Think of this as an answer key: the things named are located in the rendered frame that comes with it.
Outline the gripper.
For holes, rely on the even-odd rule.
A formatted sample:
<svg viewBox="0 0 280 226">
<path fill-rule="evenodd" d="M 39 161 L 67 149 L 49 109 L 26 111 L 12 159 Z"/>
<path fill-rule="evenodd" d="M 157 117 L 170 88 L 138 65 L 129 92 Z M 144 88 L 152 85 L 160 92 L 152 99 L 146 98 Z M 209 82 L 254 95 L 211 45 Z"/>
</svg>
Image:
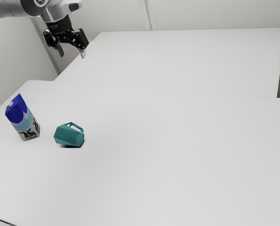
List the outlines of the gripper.
<svg viewBox="0 0 280 226">
<path fill-rule="evenodd" d="M 79 50 L 82 58 L 86 57 L 89 41 L 83 29 L 73 30 L 69 16 L 56 22 L 46 23 L 46 25 L 47 29 L 44 30 L 43 35 L 47 46 L 57 50 L 60 57 L 64 56 L 61 42 L 71 44 Z"/>
</svg>

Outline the teal faceted mug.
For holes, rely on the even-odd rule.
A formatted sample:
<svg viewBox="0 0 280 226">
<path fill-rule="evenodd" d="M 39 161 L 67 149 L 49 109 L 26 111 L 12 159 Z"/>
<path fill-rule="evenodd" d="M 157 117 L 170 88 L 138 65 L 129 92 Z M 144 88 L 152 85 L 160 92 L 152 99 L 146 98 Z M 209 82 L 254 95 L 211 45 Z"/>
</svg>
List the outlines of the teal faceted mug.
<svg viewBox="0 0 280 226">
<path fill-rule="evenodd" d="M 84 143 L 84 129 L 73 122 L 56 128 L 54 140 L 57 144 L 81 147 Z"/>
</svg>

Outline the blue milk carton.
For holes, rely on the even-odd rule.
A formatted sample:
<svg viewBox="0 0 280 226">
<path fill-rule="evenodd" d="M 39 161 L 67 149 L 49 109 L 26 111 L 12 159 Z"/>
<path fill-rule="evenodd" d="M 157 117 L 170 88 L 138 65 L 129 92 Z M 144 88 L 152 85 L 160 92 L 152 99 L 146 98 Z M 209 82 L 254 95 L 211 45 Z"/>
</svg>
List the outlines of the blue milk carton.
<svg viewBox="0 0 280 226">
<path fill-rule="evenodd" d="M 40 125 L 21 94 L 17 94 L 7 105 L 5 116 L 23 141 L 40 136 Z"/>
</svg>

